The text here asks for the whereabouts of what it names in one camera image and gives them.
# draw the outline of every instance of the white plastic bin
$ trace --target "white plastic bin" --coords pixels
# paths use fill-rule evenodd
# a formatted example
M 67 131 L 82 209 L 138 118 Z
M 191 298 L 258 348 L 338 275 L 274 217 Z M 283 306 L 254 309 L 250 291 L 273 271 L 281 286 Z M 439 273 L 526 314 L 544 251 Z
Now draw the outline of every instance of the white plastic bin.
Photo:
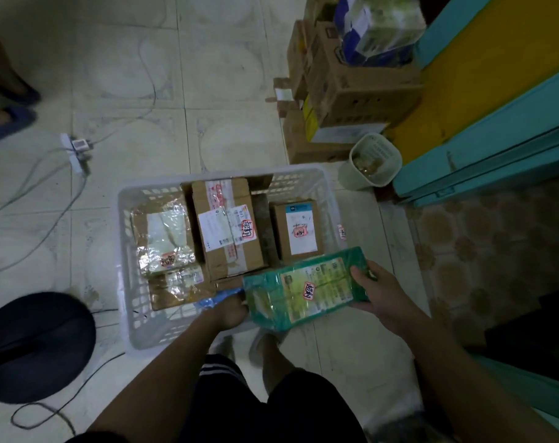
M 318 204 L 322 223 L 322 242 L 326 253 L 347 248 L 340 237 L 341 216 L 328 175 L 321 165 L 291 165 L 260 170 L 205 172 L 176 177 L 145 179 L 125 184 L 116 193 L 112 213 L 115 232 L 115 261 L 118 267 L 118 300 L 123 341 L 132 356 L 150 357 L 160 353 L 181 334 L 198 314 L 193 304 L 152 311 L 148 284 L 140 274 L 130 210 L 146 200 L 164 193 L 179 191 L 181 184 L 198 180 L 219 180 L 233 177 L 273 175 L 266 193 L 269 201 L 289 201 L 312 198 Z M 239 333 L 254 327 L 247 319 L 240 327 L 226 334 Z
M 366 177 L 353 164 L 353 156 L 359 154 L 366 161 L 381 159 L 382 166 Z M 357 191 L 370 186 L 386 186 L 398 174 L 402 168 L 402 156 L 400 151 L 379 133 L 368 133 L 357 141 L 349 153 L 349 161 L 343 163 L 339 168 L 339 183 L 346 190 Z

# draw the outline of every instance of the tile floor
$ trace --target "tile floor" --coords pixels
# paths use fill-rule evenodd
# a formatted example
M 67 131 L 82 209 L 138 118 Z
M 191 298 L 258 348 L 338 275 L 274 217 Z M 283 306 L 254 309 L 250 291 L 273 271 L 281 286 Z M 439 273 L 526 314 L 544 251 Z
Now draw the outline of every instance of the tile floor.
M 559 178 L 407 213 L 433 318 L 460 343 L 559 290 Z
M 111 261 L 110 198 L 125 179 L 286 164 L 272 78 L 287 74 L 285 50 L 305 0 L 0 0 L 0 37 L 20 74 L 44 95 L 39 121 L 0 142 L 0 267 L 25 256 L 76 193 L 59 132 L 95 141 L 83 195 L 31 256 L 0 274 L 0 307 L 28 292 L 73 293 L 93 309 L 117 305 Z M 32 166 L 37 171 L 28 176 Z M 327 164 L 350 245 L 394 271 L 425 310 L 427 300 L 405 211 L 371 193 L 342 190 Z M 32 189 L 24 188 L 24 181 Z M 123 350 L 117 313 L 97 317 L 93 358 L 68 388 Z M 249 385 L 265 399 L 248 362 L 254 336 L 236 336 Z M 377 320 L 344 309 L 292 332 L 282 351 L 330 379 L 362 424 L 378 425 L 421 407 L 411 355 Z M 148 360 L 121 357 L 65 409 L 83 431 Z M 14 406 L 0 404 L 0 441 L 60 442 L 59 419 L 21 431 Z M 23 411 L 34 422 L 43 410 Z

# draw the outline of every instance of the package wrapped in green plastic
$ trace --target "package wrapped in green plastic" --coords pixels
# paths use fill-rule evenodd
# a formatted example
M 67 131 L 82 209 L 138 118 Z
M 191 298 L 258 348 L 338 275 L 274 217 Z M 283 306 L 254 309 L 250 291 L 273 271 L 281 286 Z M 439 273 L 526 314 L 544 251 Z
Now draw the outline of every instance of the package wrapped in green plastic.
M 368 270 L 359 247 L 245 276 L 253 321 L 262 328 L 286 331 L 353 301 L 367 300 L 364 288 L 351 277 L 352 266 L 362 272 Z

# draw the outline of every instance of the person's right hand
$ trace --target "person's right hand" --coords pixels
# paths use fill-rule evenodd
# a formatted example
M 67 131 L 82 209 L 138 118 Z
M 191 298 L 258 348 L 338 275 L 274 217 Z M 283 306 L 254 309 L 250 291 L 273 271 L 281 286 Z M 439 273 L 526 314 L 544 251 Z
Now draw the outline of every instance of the person's right hand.
M 351 275 L 365 289 L 370 301 L 355 302 L 351 306 L 374 314 L 388 330 L 401 335 L 406 325 L 425 314 L 405 294 L 394 275 L 373 261 L 368 260 L 367 265 L 377 281 L 355 266 L 351 268 Z

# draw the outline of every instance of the blue slipper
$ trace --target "blue slipper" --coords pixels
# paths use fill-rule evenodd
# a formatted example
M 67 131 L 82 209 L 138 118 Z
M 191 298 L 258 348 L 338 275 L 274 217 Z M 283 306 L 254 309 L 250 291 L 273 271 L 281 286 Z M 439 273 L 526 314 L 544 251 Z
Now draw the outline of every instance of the blue slipper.
M 18 95 L 13 93 L 12 91 L 0 86 L 0 94 L 3 95 L 5 98 L 9 98 L 11 101 L 19 103 L 23 106 L 32 106 L 37 104 L 41 100 L 41 95 L 39 91 L 31 87 L 27 82 L 25 82 L 21 77 L 15 73 L 15 76 L 19 78 L 19 81 L 27 88 L 27 93 L 24 95 Z
M 9 106 L 3 110 L 10 115 L 12 121 L 0 126 L 0 140 L 30 126 L 37 118 L 34 111 L 21 106 Z

